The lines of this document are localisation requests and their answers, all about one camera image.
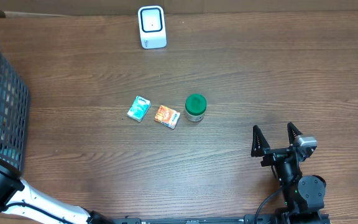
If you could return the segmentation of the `orange tissue pack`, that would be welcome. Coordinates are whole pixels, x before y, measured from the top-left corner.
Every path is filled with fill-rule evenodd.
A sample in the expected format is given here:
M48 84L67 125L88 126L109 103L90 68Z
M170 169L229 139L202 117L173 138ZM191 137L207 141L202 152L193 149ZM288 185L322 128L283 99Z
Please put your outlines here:
M175 129L179 119L180 112L173 110L167 106L160 105L157 113L155 114L154 120L158 123L165 125L168 128Z

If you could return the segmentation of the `green lid jar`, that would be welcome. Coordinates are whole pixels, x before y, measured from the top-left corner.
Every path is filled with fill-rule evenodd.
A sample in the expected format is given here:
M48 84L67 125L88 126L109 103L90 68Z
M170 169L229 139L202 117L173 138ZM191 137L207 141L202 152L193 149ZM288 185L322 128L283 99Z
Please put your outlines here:
M192 122L201 121L207 108L207 101L203 95L192 94L185 102L186 118Z

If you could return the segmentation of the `teal tissue pack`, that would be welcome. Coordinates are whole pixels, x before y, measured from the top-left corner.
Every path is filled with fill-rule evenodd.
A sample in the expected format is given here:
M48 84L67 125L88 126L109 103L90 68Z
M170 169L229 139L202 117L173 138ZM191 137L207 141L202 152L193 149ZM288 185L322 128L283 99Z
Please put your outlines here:
M127 112L127 116L138 122L141 122L150 107L151 107L150 100L147 100L141 96L136 96L132 106L129 108L129 111Z

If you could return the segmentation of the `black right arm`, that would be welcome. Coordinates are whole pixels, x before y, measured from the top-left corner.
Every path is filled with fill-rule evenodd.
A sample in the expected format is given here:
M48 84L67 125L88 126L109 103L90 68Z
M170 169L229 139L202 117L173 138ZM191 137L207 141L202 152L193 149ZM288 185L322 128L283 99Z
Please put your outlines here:
M314 136L305 135L296 126L287 124L289 146L272 149L261 129L253 126L252 157L261 157L262 167L270 167L280 188L269 195L258 207L255 215L246 220L258 223L328 224L329 215L322 214L326 181L318 175L303 175L300 163L309 158L317 148ZM275 213L262 217L263 206L273 197L282 193L285 206Z

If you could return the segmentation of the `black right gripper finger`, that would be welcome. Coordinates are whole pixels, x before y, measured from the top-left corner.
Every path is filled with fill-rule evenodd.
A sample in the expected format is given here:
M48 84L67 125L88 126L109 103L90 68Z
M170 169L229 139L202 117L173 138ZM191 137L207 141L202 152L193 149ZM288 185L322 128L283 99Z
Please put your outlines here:
M270 150L270 145L268 144L267 140L262 134L262 131L257 125L253 126L252 134L253 134L253 138L252 138L251 156L262 157L266 155L266 153Z
M287 131L290 145L300 145L299 140L303 133L292 122L287 124Z

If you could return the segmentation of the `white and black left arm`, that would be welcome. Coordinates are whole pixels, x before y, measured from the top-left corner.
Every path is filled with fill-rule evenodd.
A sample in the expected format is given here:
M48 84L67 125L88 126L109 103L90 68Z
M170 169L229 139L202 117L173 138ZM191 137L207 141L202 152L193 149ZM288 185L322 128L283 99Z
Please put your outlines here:
M40 223L112 223L102 214L50 197L22 177L21 172L0 159L0 213L19 215Z

